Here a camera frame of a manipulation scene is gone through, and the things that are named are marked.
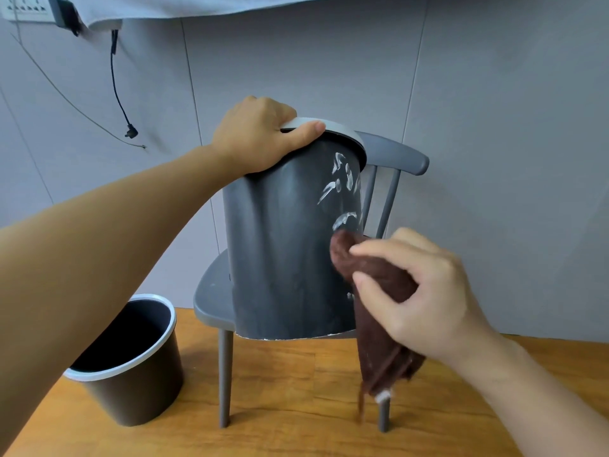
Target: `chair backrest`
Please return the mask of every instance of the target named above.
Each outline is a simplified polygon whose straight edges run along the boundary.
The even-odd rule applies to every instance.
[[[429,158],[408,145],[392,141],[386,137],[371,135],[370,133],[364,133],[362,131],[358,131],[357,133],[362,138],[366,148],[367,164],[372,165],[370,182],[368,183],[366,193],[363,197],[362,223],[364,228],[370,212],[372,193],[374,192],[375,182],[377,180],[377,169],[378,167],[393,169],[393,177],[391,179],[391,184],[389,185],[389,191],[385,198],[385,205],[377,228],[376,238],[380,239],[387,229],[387,222],[389,221],[395,194],[398,192],[401,172],[405,171],[415,176],[421,176],[429,167]]]

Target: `forearm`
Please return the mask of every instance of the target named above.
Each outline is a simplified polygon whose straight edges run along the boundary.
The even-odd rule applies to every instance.
[[[0,230],[0,454],[234,177],[210,148],[198,148]]]
[[[486,399],[525,457],[609,454],[609,422],[515,342],[489,342],[455,369]]]

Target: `white cloth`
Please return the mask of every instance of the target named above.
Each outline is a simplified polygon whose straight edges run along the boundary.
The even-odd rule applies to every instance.
[[[309,0],[70,0],[92,30],[120,28],[122,19],[217,16]]]

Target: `chair leg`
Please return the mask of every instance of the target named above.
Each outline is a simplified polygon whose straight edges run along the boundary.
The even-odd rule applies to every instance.
[[[226,428],[230,421],[230,390],[232,384],[232,336],[230,330],[218,329],[218,373],[220,428]]]
[[[387,398],[380,402],[379,404],[379,431],[381,433],[386,433],[389,431],[389,406],[391,404],[391,399]]]

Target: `white rim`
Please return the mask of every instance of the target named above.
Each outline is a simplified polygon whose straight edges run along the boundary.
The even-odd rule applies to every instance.
[[[295,128],[298,128],[303,123],[311,121],[324,122],[326,124],[326,131],[331,131],[332,133],[338,133],[339,135],[350,137],[356,143],[362,146],[362,149],[365,150],[365,145],[363,145],[362,138],[355,131],[351,130],[345,125],[341,125],[340,123],[332,122],[331,120],[314,119],[311,117],[296,117],[294,120],[290,120],[289,122],[284,123],[281,128],[283,130],[293,130]]]
[[[146,351],[141,353],[137,358],[134,358],[131,361],[125,362],[125,364],[121,364],[120,366],[116,366],[115,368],[108,368],[106,370],[100,370],[99,372],[80,372],[78,370],[73,370],[72,368],[69,368],[63,373],[63,376],[69,378],[70,380],[75,380],[75,381],[104,380],[105,378],[110,378],[111,376],[116,376],[116,375],[122,374],[123,372],[126,372],[130,368],[134,368],[135,366],[146,361],[154,353],[159,351],[161,346],[163,346],[165,344],[165,342],[169,339],[172,332],[174,331],[175,322],[176,322],[175,308],[168,299],[166,299],[160,295],[155,295],[155,294],[134,295],[129,300],[129,302],[140,301],[140,300],[153,300],[158,303],[162,303],[166,307],[169,308],[169,311],[171,313],[171,318],[169,320],[169,325],[167,326],[167,329],[163,333],[163,336],[161,338],[159,338],[154,345],[152,345]]]

